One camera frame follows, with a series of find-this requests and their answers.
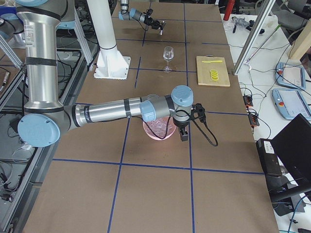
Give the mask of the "steel jigger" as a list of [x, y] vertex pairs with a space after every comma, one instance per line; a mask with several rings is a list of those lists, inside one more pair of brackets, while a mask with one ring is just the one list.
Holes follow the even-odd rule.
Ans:
[[159, 35], [163, 35], [163, 30], [164, 30], [164, 27], [166, 26], [166, 21], [162, 21], [161, 24], [160, 24], [160, 31], [159, 31]]

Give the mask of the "pile of ice cubes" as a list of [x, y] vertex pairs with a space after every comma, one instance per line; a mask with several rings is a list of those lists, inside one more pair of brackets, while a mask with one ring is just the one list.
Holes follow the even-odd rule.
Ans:
[[175, 126], [171, 124], [170, 121], [167, 126], [167, 121], [168, 118], [159, 118], [155, 121], [148, 122], [148, 126], [146, 124], [143, 124], [143, 126], [145, 127], [147, 134], [150, 136], [154, 136], [157, 139], [158, 137], [163, 138], [164, 136], [169, 136], [175, 130]]

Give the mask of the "clear wine glass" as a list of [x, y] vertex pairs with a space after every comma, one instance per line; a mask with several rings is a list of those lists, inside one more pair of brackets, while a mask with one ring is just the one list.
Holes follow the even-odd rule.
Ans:
[[172, 69], [169, 66], [169, 62], [174, 58], [174, 50], [173, 47], [167, 46], [163, 51], [163, 59], [167, 62], [167, 65], [164, 68], [164, 72], [168, 73]]

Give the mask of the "pink bowl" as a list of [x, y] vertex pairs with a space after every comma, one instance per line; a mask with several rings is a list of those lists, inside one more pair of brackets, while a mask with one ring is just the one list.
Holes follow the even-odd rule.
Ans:
[[166, 116], [155, 121], [143, 122], [144, 131], [154, 140], [165, 140], [172, 136], [176, 130], [173, 118]]

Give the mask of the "bamboo cutting board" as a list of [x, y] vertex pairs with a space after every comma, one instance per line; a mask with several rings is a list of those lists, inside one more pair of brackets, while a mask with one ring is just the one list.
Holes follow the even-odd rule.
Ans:
[[196, 56], [196, 65], [199, 85], [230, 87], [223, 57]]

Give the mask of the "yellow plastic knife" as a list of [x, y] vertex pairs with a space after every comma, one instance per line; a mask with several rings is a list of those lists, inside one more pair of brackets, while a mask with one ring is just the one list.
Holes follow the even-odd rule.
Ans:
[[222, 60], [202, 60], [201, 62], [210, 64], [210, 63], [222, 63], [223, 61]]

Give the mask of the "red cylinder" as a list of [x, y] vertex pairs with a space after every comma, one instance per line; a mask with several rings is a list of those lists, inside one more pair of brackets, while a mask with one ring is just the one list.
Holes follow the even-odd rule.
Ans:
[[227, 1], [227, 5], [226, 5], [226, 8], [225, 8], [225, 14], [224, 14], [224, 17], [223, 17], [224, 21], [228, 21], [229, 20], [229, 17], [231, 15], [231, 12], [233, 10], [234, 5], [235, 5], [235, 0], [228, 0]]

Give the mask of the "reach grabber tool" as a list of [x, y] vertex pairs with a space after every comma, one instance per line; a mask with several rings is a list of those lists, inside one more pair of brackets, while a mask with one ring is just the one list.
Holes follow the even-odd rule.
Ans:
[[262, 44], [251, 54], [251, 56], [244, 62], [244, 65], [249, 66], [249, 70], [251, 70], [251, 65], [249, 64], [250, 60], [255, 56], [255, 54], [265, 45], [265, 43], [274, 35], [274, 33], [281, 27], [281, 24], [273, 30], [273, 32], [262, 42]]

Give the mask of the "clear plastic bag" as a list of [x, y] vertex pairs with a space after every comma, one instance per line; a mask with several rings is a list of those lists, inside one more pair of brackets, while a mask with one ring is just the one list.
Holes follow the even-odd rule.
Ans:
[[235, 33], [238, 29], [246, 29], [250, 31], [254, 24], [254, 20], [246, 21], [245, 18], [232, 17], [231, 20], [225, 22], [224, 28], [226, 31]]

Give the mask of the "black monitor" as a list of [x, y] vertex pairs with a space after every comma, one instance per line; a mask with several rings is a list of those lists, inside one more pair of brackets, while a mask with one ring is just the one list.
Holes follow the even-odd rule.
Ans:
[[298, 114], [272, 140], [271, 145], [298, 186], [270, 195], [272, 202], [311, 190], [311, 124]]

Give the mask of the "near blue teach pendant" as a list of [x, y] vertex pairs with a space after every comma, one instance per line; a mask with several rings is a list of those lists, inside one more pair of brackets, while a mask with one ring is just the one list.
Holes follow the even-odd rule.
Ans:
[[297, 89], [279, 89], [272, 90], [272, 97], [280, 114], [286, 120], [294, 119], [301, 114], [307, 120], [311, 119], [311, 109], [307, 105], [301, 91]]

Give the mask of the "blue teach pendant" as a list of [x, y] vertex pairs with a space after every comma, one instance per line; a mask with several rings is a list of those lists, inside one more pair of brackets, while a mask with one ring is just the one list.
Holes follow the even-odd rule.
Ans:
[[301, 65], [280, 62], [276, 66], [276, 82], [284, 87], [305, 90], [305, 69]]
[[307, 105], [301, 91], [297, 89], [279, 89], [272, 90], [272, 97], [280, 114], [286, 120], [294, 119], [301, 114], [307, 120], [311, 119], [311, 109]]

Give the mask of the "far blue teach pendant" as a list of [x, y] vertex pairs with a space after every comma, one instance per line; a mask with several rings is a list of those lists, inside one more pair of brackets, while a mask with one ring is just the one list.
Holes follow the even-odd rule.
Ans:
[[280, 62], [276, 66], [276, 82], [284, 87], [305, 90], [305, 69], [301, 65]]

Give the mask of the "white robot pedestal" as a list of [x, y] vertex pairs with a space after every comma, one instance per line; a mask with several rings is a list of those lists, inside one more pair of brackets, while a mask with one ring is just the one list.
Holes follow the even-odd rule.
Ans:
[[87, 4], [100, 47], [94, 77], [97, 79], [127, 79], [131, 58], [122, 56], [117, 48], [108, 1], [88, 0]]

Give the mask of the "aluminium frame post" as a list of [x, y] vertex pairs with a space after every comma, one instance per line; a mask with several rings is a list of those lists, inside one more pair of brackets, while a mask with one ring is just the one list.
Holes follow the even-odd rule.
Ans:
[[260, 29], [263, 26], [263, 23], [265, 21], [265, 19], [267, 18], [267, 16], [269, 15], [273, 5], [275, 3], [275, 0], [265, 0], [260, 13], [258, 14], [256, 20], [255, 20], [255, 24], [245, 42], [245, 45], [238, 57], [238, 60], [234, 66], [233, 69], [233, 74], [237, 75], [240, 68], [242, 67], [242, 64], [244, 63], [244, 61], [246, 60], [246, 57], [251, 49], [251, 47], [253, 46], [257, 36], [259, 35]]

